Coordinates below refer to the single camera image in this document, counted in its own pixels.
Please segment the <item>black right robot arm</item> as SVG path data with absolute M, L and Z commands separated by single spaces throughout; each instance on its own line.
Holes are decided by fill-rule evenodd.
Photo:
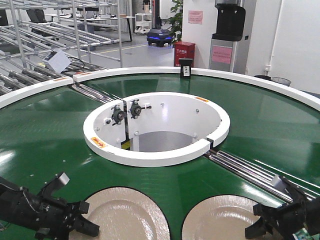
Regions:
M 296 200 L 279 207 L 258 203 L 253 206 L 253 214 L 259 219 L 245 228 L 245 238 L 254 239 L 273 234 L 276 230 L 284 240 L 293 240 L 294 234 L 306 229 L 312 235 L 320 233 L 320 199 Z

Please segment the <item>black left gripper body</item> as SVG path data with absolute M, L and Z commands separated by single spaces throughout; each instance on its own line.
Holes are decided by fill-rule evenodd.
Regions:
M 35 231 L 37 240 L 68 240 L 73 230 L 71 205 L 64 199 L 43 198 L 26 188 L 12 191 L 9 222 Z

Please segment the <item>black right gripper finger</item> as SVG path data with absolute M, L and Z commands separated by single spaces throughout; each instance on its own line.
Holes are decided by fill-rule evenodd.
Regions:
M 280 212 L 278 208 L 266 206 L 261 203 L 257 203 L 256 205 L 253 206 L 253 214 L 255 216 L 261 216 L 264 218 L 280 217 Z
M 254 239 L 266 233 L 273 235 L 273 227 L 261 216 L 254 224 L 245 228 L 245 238 Z

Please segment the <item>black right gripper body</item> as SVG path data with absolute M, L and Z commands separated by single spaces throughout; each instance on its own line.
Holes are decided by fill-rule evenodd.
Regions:
M 283 238 L 294 238 L 305 229 L 310 236 L 315 235 L 315 200 L 293 202 L 278 207 L 279 218 L 271 217 L 271 225 Z

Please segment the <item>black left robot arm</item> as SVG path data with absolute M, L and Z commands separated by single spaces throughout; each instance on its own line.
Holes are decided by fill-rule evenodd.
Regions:
M 68 240 L 71 231 L 90 237 L 99 235 L 100 226 L 87 220 L 90 204 L 84 200 L 68 203 L 52 193 L 69 182 L 65 172 L 48 181 L 38 194 L 0 178 L 0 219 L 35 231 L 35 238 Z

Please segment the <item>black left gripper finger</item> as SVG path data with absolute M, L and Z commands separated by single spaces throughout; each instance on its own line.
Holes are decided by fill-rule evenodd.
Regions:
M 71 216 L 77 218 L 83 214 L 87 214 L 90 204 L 84 200 L 71 203 Z
M 75 218 L 73 229 L 79 233 L 90 237 L 97 237 L 100 232 L 100 226 L 84 218 L 82 215 Z

